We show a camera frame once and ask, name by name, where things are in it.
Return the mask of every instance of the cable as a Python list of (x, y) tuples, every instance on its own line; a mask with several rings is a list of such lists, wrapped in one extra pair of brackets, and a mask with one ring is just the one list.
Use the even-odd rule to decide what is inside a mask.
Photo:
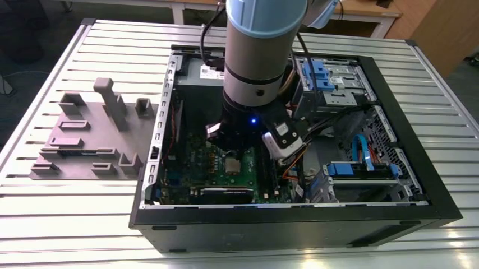
[(300, 46), (303, 47), (304, 56), (306, 56), (306, 59), (308, 61), (308, 65), (310, 65), (311, 79), (312, 79), (312, 91), (315, 92), (315, 111), (316, 111), (316, 109), (318, 109), (318, 101), (319, 101), (320, 98), (318, 96), (318, 83), (316, 83), (315, 67), (312, 66), (312, 60), (311, 60), (311, 57), (310, 57), (308, 48), (306, 47), (304, 40), (303, 40), (299, 32), (296, 33), (296, 37), (298, 37), (298, 41), (300, 43)]
[(292, 79), (296, 75), (296, 63), (295, 63), (295, 57), (294, 57), (294, 53), (291, 51), (291, 62), (292, 62), (292, 69), (291, 69), (291, 72), (290, 72), (290, 75), (284, 81), (284, 84), (282, 86), (282, 88), (279, 88), (279, 91), (278, 91), (278, 94), (279, 95), (283, 95), (287, 91), (287, 89), (290, 88), (291, 86), (291, 83), (292, 83)]
[(363, 106), (355, 106), (352, 108), (344, 108), (342, 111), (339, 111), (330, 118), (322, 120), (320, 122), (318, 122), (316, 124), (314, 124), (310, 127), (308, 132), (303, 136), (303, 141), (306, 143), (310, 143), (311, 139), (312, 139), (312, 136), (315, 134), (320, 134), (320, 132), (324, 129), (327, 129), (330, 126), (332, 126), (332, 124), (335, 124), (336, 121), (340, 120), (342, 117), (344, 117), (350, 113), (359, 112), (359, 111), (363, 111), (363, 110), (368, 110), (370, 107), (371, 107), (371, 105), (363, 105)]
[(304, 167), (303, 167), (303, 155), (298, 159), (296, 172), (298, 172), (298, 185), (303, 189), (303, 195), (300, 197), (300, 202), (304, 203), (306, 202), (306, 193), (304, 193), (306, 192), (306, 178), (304, 178)]
[(299, 158), (304, 155), (306, 149), (307, 149), (307, 148), (304, 148), (303, 152), (298, 155), (298, 157), (296, 157), (296, 159), (292, 161), (290, 167), (286, 169), (282, 178), (286, 178), (286, 177), (287, 177), (287, 176), (286, 176), (286, 175), (287, 175), (287, 172), (290, 171), (290, 169), (291, 169), (291, 168), (294, 167), (294, 165), (296, 164)]
[(344, 6), (343, 6), (343, 2), (342, 0), (339, 0), (339, 5), (340, 5), (340, 12), (339, 12), (339, 20), (342, 21), (343, 20), (343, 17), (344, 17)]
[(211, 60), (207, 59), (205, 55), (204, 55), (204, 37), (207, 35), (207, 32), (211, 28), (211, 25), (215, 23), (215, 21), (217, 20), (219, 16), (223, 14), (223, 12), (225, 11), (225, 7), (221, 8), (221, 10), (219, 11), (219, 7), (220, 7), (220, 2), (217, 2), (217, 7), (216, 7), (216, 11), (215, 11), (215, 16), (211, 18), (211, 21), (204, 25), (203, 27), (203, 31), (201, 31), (201, 37), (200, 37), (200, 55), (201, 55), (201, 59), (203, 62), (207, 66), (213, 66), (213, 62)]

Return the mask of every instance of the open computer tower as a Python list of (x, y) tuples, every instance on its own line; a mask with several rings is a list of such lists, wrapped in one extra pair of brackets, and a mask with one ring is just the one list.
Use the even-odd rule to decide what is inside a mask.
[[(221, 48), (208, 53), (224, 55)], [(323, 102), (314, 102), (298, 54), (283, 96), (292, 119), (320, 122), (348, 107), (366, 109), (336, 117), (312, 139), (296, 165), (308, 178), (299, 192), (294, 169), (284, 177), (291, 161), (274, 161), (264, 145), (236, 160), (205, 141), (204, 126), (220, 117), (223, 73), (204, 65), (197, 48), (173, 48), (129, 223), (160, 252), (380, 245), (462, 218), (374, 59), (314, 54), (312, 61)], [(356, 137), (374, 173), (358, 160), (366, 151)]]

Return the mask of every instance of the black plastic frame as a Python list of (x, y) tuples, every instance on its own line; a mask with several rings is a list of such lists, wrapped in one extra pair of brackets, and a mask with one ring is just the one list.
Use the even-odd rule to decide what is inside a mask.
[[(356, 59), (370, 85), (376, 93), (380, 106), (391, 128), (395, 131), (398, 145), (404, 151), (412, 170), (423, 187), (428, 206), (364, 206), (364, 207), (308, 207), (308, 208), (232, 208), (197, 209), (176, 208), (160, 210), (139, 209), (139, 181), (129, 227), (140, 229), (143, 225), (173, 227), (176, 225), (203, 224), (258, 224), (279, 222), (331, 222), (331, 221), (391, 221), (411, 226), (406, 233), (424, 227), (434, 228), (462, 219), (460, 211), (454, 203), (426, 150), (407, 121), (399, 103), (392, 95), (382, 72), (371, 57), (352, 55), (311, 54), (318, 58)], [(400, 232), (388, 235), (380, 243), (398, 237)]]

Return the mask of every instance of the slotted aluminum surface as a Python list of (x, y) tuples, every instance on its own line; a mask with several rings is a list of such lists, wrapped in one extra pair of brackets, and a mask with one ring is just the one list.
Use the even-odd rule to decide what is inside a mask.
[[(159, 102), (172, 44), (197, 45), (196, 26), (100, 21), (81, 26), (0, 154), (0, 265), (60, 268), (474, 268), (479, 264), (476, 123), (422, 52), (400, 40), (303, 34), (316, 53), (375, 58), (464, 219), (378, 248), (160, 254), (127, 227), (135, 181), (32, 181), (29, 167), (60, 114), (65, 91), (101, 101), (111, 77), (124, 102)], [(207, 45), (224, 46), (213, 28)], [(299, 43), (294, 49), (300, 51)]]

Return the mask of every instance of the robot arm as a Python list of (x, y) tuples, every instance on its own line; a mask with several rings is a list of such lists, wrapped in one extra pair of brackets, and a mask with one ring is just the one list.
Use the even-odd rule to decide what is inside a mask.
[(207, 126), (221, 148), (241, 152), (263, 140), (282, 159), (302, 147), (278, 91), (303, 18), (310, 26), (326, 25), (338, 1), (227, 1), (223, 118)]

